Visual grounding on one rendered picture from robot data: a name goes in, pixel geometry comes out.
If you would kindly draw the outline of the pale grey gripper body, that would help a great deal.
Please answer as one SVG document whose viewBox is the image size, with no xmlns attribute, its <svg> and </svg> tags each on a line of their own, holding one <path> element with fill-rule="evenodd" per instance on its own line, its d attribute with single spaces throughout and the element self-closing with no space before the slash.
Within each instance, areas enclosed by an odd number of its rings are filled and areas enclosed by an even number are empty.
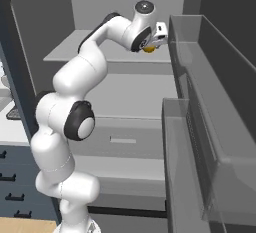
<svg viewBox="0 0 256 233">
<path fill-rule="evenodd" d="M 151 45 L 158 49 L 162 45 L 166 45 L 168 41 L 167 35 L 155 35 L 151 40 Z"/>
</svg>

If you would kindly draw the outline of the grey fridge shelf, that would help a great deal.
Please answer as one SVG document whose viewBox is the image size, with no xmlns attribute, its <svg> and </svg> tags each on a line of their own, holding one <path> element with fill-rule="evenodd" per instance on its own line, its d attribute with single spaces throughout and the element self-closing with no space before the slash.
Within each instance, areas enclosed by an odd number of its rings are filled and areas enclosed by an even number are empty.
<svg viewBox="0 0 256 233">
<path fill-rule="evenodd" d="M 77 55 L 77 49 L 84 37 L 90 33 L 89 30 L 74 30 L 56 48 L 54 48 L 45 58 L 45 62 L 67 62 Z M 122 46 L 111 40 L 104 41 L 100 50 L 103 52 L 109 63 L 114 62 L 149 62 L 168 63 L 170 55 L 167 45 L 161 46 L 152 53 L 140 51 L 133 53 L 125 50 Z"/>
</svg>

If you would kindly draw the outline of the grey fridge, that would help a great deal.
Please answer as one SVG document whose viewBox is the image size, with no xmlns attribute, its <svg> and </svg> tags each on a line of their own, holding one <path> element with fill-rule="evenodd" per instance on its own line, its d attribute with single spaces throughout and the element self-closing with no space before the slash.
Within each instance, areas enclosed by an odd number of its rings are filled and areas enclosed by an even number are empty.
<svg viewBox="0 0 256 233">
<path fill-rule="evenodd" d="M 67 62 L 62 62 L 51 72 L 39 70 L 34 77 L 49 83 L 51 89 L 47 92 L 52 92 L 53 77 Z M 95 127 L 98 118 L 161 122 L 162 101 L 174 92 L 174 75 L 170 65 L 150 69 L 148 62 L 107 61 L 107 64 L 107 76 L 85 97 L 92 106 Z"/>
</svg>

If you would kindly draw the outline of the grey fridge door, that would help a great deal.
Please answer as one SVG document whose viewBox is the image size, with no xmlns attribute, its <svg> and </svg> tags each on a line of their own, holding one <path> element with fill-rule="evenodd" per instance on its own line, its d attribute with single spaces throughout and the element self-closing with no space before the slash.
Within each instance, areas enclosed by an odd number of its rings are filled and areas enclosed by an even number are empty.
<svg viewBox="0 0 256 233">
<path fill-rule="evenodd" d="M 256 70 L 256 0 L 164 0 L 172 15 L 205 17 L 241 58 Z M 251 226 L 224 224 L 227 233 L 256 233 Z"/>
</svg>

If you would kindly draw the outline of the clear fridge door bin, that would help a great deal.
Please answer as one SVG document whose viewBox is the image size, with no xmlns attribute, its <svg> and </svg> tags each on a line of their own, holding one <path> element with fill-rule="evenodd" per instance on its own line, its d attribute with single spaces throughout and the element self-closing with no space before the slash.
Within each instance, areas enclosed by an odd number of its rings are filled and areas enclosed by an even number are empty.
<svg viewBox="0 0 256 233">
<path fill-rule="evenodd" d="M 227 233 L 203 216 L 204 205 L 187 128 L 188 99 L 162 101 L 162 140 L 169 233 Z"/>
<path fill-rule="evenodd" d="M 168 46 L 200 216 L 256 231 L 256 70 L 201 15 L 172 15 Z"/>
</svg>

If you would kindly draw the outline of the grey fridge drawer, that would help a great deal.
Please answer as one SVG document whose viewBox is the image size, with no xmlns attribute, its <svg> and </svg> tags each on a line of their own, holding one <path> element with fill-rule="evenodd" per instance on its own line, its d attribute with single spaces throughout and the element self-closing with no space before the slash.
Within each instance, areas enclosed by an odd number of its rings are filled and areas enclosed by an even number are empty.
<svg viewBox="0 0 256 233">
<path fill-rule="evenodd" d="M 110 138 L 136 139 L 136 144 Z M 96 206 L 165 209 L 162 129 L 159 120 L 98 118 L 93 133 L 69 143 L 76 170 L 100 180 Z"/>
</svg>

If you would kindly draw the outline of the black flat grid object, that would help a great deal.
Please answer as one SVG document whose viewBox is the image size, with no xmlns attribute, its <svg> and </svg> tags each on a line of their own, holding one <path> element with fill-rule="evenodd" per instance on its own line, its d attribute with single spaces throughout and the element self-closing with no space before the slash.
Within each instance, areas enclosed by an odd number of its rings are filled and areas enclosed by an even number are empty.
<svg viewBox="0 0 256 233">
<path fill-rule="evenodd" d="M 6 118 L 8 120 L 20 120 L 21 117 L 19 115 L 19 111 L 16 106 L 14 106 L 7 114 Z"/>
</svg>

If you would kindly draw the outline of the dark blue drawer cabinet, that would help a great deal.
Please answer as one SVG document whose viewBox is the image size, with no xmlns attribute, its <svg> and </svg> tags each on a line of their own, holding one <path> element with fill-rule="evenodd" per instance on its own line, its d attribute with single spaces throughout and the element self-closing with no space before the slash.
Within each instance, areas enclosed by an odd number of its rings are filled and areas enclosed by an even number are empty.
<svg viewBox="0 0 256 233">
<path fill-rule="evenodd" d="M 6 158 L 0 158 L 0 173 L 3 176 L 16 174 L 15 182 L 0 182 L 0 217 L 13 217 L 17 210 L 21 213 L 32 211 L 30 219 L 60 221 L 57 202 L 37 191 L 35 179 L 39 172 L 31 150 L 26 146 L 0 145 L 0 154 L 6 150 Z M 25 194 L 23 202 L 7 201 L 5 196 Z"/>
</svg>

